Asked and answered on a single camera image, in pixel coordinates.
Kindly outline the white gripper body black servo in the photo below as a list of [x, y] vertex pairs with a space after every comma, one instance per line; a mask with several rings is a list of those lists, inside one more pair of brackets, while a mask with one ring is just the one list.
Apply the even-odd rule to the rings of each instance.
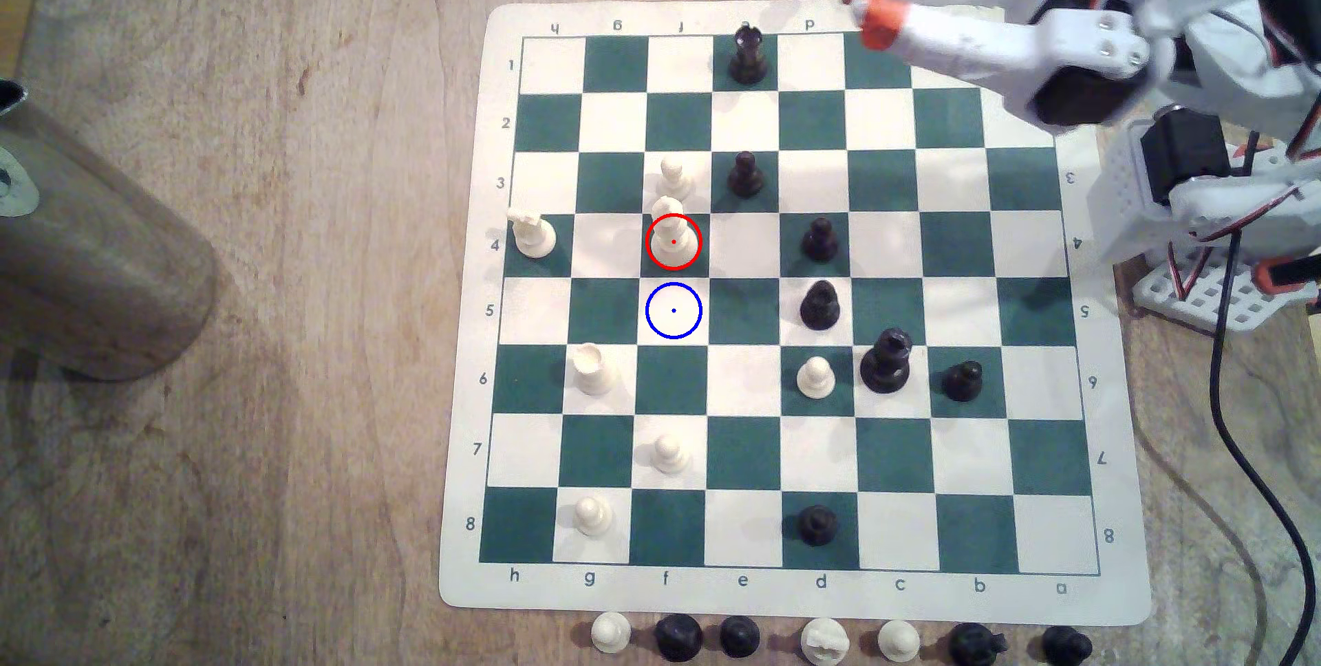
[[1020, 118], [1038, 128], [1110, 124], [1151, 89], [1152, 45], [1111, 11], [1048, 11], [1028, 22]]

